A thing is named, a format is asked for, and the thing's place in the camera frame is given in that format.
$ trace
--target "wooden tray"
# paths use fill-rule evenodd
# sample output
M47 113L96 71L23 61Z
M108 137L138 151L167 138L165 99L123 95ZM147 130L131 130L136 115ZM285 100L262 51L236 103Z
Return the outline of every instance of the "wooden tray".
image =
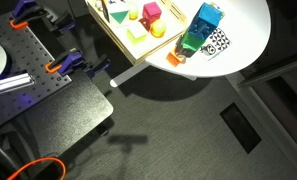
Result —
M153 2L153 1L151 0L141 0L140 2L136 1L136 4L139 9L139 17L134 21L130 21L128 25L134 22L137 22L139 19L142 18L143 5L149 2ZM94 17L94 19L98 22L98 24L107 32L108 36L115 42L115 44L125 54L125 56L129 59L129 61L133 65L136 65L144 61L145 58L150 54L154 53L155 51L165 46L169 42L178 38L183 33L183 31L187 28L186 24L182 21L182 17L184 17L184 15L182 15L181 17L178 17L178 14L174 15L174 13L172 13L174 11L170 10L170 6L169 6L170 1L160 0L155 2L162 10L160 19L166 22L167 31L162 38L155 38L149 33L146 40L137 45L133 45L126 36L126 31L128 26L125 25L120 27L113 27L105 19L103 12L99 11L96 8L95 0L88 1L88 8L89 8L90 14Z

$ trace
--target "red block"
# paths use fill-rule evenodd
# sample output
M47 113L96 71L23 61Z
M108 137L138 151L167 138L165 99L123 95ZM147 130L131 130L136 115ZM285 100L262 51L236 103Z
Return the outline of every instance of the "red block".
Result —
M148 19L149 23L152 24L154 21L160 18L161 9L156 2L145 4L144 10L142 11L142 16Z

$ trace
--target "black cable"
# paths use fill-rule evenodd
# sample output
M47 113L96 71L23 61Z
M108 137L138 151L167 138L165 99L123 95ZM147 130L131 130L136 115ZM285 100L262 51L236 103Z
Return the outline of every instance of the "black cable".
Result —
M4 162L6 164L2 164L5 165L6 168L10 171L10 173L13 173L15 171L17 171L20 167L11 159L11 157L9 157L7 155L7 153L0 147L0 161ZM20 174L20 179L28 179L27 176L25 176L24 174Z

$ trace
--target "gray carpet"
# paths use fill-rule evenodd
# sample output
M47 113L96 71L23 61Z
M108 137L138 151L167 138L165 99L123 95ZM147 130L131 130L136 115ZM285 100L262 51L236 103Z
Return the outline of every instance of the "gray carpet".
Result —
M78 37L67 46L81 47L87 60L102 53L112 60L93 81L115 108L114 126L106 137L80 142L83 150L70 156L67 179L297 179L225 78L190 81L149 67L112 88L109 80L129 62L90 17L78 22ZM233 102L262 138L249 155L219 115Z

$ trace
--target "orange clamp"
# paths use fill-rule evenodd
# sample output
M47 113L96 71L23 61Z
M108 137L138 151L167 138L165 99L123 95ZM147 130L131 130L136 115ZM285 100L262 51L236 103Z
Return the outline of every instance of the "orange clamp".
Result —
M45 65L45 68L46 68L46 71L49 72L50 74L53 74L55 72L57 72L60 68L61 68L61 64L52 68L52 69L49 69L49 66L52 64L52 62L48 63Z
M22 29L22 28L24 28L24 27L26 27L26 26L28 26L28 22L23 22L23 23L20 23L20 24L14 24L14 21L15 20L11 20L10 21L10 26L13 28L13 29L16 29L16 30L19 30L19 29Z

